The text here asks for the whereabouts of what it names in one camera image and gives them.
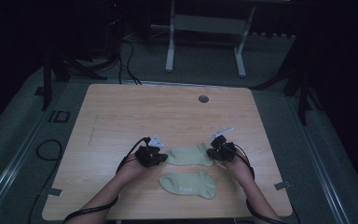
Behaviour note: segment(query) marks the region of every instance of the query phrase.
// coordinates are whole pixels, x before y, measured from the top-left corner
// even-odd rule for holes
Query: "person's left hand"
[[[146,169],[146,167],[136,160],[134,154],[130,154],[127,158],[127,162],[120,168],[115,178],[119,179],[124,184],[128,184],[141,175]]]

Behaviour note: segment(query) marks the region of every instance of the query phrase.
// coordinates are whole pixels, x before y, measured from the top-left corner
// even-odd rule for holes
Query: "gray mat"
[[[284,37],[266,39],[263,36],[251,36],[244,54],[248,71],[246,78],[237,76],[232,48],[210,46],[193,48],[184,43],[179,43],[176,48],[174,71],[166,73],[164,70],[166,43],[160,40],[156,43],[133,42],[135,47],[131,58],[133,74],[142,81],[246,87],[275,76],[293,40]],[[130,46],[124,45],[122,52],[123,58],[127,59],[131,52]],[[54,166],[54,162],[41,161],[36,157],[36,147],[50,138],[60,140],[65,147],[88,85],[95,82],[117,83],[117,66],[101,72],[101,75],[108,77],[108,80],[96,81],[73,76],[69,84],[54,83],[54,87],[64,85],[64,91],[62,94],[55,91],[54,99],[57,99],[57,103],[48,112],[41,112],[42,99],[34,96],[34,91],[41,85],[42,76],[40,73],[35,74],[27,80],[7,107],[0,118],[0,175],[29,135],[34,124],[41,118],[43,122],[30,143],[30,153],[25,163],[0,204],[0,223],[27,222],[33,201]],[[282,96],[283,85],[284,82],[280,82],[265,91],[254,91],[254,94],[282,178],[292,185],[287,190],[289,198],[302,223],[335,223],[324,197],[324,189],[306,150],[304,136],[297,126],[296,116],[290,110],[292,105],[296,106],[297,99],[288,100]],[[70,112],[69,122],[48,122],[51,110]],[[312,139],[336,184],[339,196],[343,199],[343,206],[349,213],[350,221],[358,223],[358,177],[351,167],[345,150],[323,112],[309,111],[307,120]],[[44,153],[56,157],[58,151],[54,145],[50,145],[44,149]],[[41,217],[45,200],[46,196],[41,196],[36,203],[32,223],[53,223],[46,222]],[[286,217],[285,220],[296,223],[294,215]],[[234,221],[232,219],[161,220],[159,223],[201,222],[223,224]],[[125,223],[157,223],[157,221],[125,221]]]

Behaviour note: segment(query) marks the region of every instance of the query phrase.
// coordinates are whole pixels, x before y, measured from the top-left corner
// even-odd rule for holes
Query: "beige sock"
[[[216,194],[217,181],[206,171],[198,173],[172,173],[159,178],[159,183],[168,192],[182,195],[199,195],[212,199]]]
[[[174,147],[166,152],[167,163],[172,165],[204,165],[212,166],[214,160],[206,154],[208,148],[204,143],[195,147]]]

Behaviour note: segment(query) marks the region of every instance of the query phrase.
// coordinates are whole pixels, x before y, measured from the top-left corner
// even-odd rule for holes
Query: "wooden table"
[[[208,103],[201,103],[205,95]],[[292,208],[272,154],[255,100],[248,89],[196,86],[90,85],[65,150],[43,218],[63,220],[92,198],[115,174],[118,164],[142,137],[158,134],[172,147],[193,147],[228,127],[228,142],[244,149],[255,181],[279,216]],[[174,195],[159,184],[168,173],[208,171],[218,181],[213,199]],[[217,164],[174,166],[163,162],[127,186],[109,219],[249,217],[241,187]]]

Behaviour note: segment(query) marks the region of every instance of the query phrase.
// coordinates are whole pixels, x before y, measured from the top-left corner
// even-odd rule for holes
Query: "white metal frame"
[[[246,37],[255,14],[255,7],[251,8],[247,20],[235,20],[213,17],[198,17],[175,14],[175,1],[171,1],[171,21],[170,21],[170,45],[168,46],[167,63],[165,70],[173,71],[173,58],[175,53],[174,31],[188,30],[205,33],[220,33],[241,35],[240,44],[234,48],[235,60],[238,68],[238,75],[246,77],[245,66],[243,65],[242,51]]]

